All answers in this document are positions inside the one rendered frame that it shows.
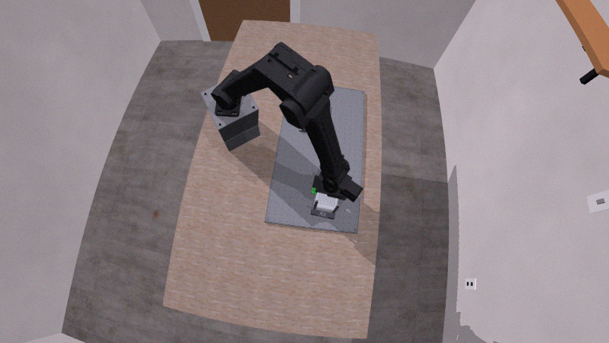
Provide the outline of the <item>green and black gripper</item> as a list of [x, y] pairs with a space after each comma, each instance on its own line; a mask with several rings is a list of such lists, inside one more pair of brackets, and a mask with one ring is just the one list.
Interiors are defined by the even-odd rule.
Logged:
[[341, 191], [340, 188], [331, 189], [331, 188], [327, 187], [326, 184], [323, 183], [323, 176], [322, 175], [319, 175], [319, 176], [315, 175], [314, 176], [314, 182], [313, 182], [311, 193], [314, 193], [314, 194], [317, 194], [317, 192], [318, 193], [325, 193], [329, 197], [333, 197], [333, 198], [341, 199], [341, 200], [346, 200], [347, 197], [344, 197], [343, 195], [341, 195], [340, 191]]

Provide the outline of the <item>translucent white well plate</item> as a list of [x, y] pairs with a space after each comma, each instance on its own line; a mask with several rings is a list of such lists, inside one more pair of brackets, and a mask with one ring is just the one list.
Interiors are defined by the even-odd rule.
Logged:
[[[335, 208], [333, 206], [336, 206], [337, 202], [338, 202], [338, 199], [328, 197], [327, 194], [324, 194], [324, 193], [317, 193], [315, 201], [316, 200], [319, 200], [319, 202], [317, 204], [318, 208], [328, 209], [328, 210], [333, 210]], [[322, 205], [321, 205], [321, 203], [322, 203]]]

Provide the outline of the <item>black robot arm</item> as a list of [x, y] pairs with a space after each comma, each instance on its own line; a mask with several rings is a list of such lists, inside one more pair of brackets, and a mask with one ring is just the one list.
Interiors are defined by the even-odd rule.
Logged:
[[280, 42], [242, 72], [233, 70], [213, 90], [215, 115], [238, 117], [241, 97], [264, 88], [281, 99], [280, 109], [289, 124], [305, 128], [320, 160], [323, 183], [340, 188], [340, 194], [354, 202], [363, 188], [347, 175], [349, 162], [340, 150], [330, 113], [329, 97], [335, 89], [329, 71]]

